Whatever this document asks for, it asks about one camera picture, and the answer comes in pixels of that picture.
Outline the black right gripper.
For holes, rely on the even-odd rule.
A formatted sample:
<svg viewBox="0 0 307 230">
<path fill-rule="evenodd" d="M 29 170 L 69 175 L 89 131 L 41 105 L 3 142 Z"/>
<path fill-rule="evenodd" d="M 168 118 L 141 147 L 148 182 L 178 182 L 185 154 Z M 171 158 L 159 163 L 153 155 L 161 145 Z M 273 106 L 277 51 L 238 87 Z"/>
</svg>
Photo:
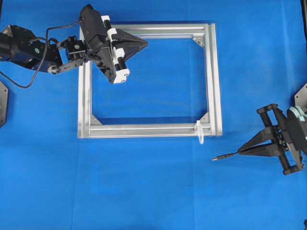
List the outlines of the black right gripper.
<svg viewBox="0 0 307 230">
<path fill-rule="evenodd" d="M 264 129 L 242 145 L 240 155 L 277 157 L 283 174 L 289 175 L 303 170 L 302 153 L 307 153 L 307 114 L 292 106 L 287 115 L 270 104 L 257 110 Z"/>
</svg>

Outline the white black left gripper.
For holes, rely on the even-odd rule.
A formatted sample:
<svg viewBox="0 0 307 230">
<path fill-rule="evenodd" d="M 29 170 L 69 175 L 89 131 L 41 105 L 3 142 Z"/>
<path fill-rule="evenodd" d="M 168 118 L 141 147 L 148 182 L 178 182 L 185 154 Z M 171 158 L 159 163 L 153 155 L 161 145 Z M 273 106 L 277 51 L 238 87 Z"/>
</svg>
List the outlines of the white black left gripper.
<svg viewBox="0 0 307 230">
<path fill-rule="evenodd" d="M 130 74 L 125 62 L 142 49 L 148 46 L 148 42 L 121 29 L 110 26 L 109 16 L 95 15 L 95 52 L 100 58 L 96 61 L 97 67 L 108 78 L 109 83 L 124 83 Z M 117 41 L 127 45 L 115 46 L 113 35 L 117 35 Z"/>
</svg>

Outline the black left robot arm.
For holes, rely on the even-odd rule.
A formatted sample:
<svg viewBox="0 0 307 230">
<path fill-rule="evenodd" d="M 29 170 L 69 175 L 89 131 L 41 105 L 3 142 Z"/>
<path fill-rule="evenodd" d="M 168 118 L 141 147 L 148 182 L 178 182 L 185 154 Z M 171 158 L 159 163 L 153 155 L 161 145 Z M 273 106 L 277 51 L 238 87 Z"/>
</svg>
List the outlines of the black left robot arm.
<svg viewBox="0 0 307 230">
<path fill-rule="evenodd" d="M 59 74 L 93 61 L 109 83 L 123 83 L 130 74 L 125 62 L 147 47 L 147 41 L 113 28 L 110 18 L 102 16 L 103 33 L 92 39 L 69 36 L 37 37 L 32 31 L 8 25 L 0 33 L 0 59 L 35 72 Z"/>
</svg>

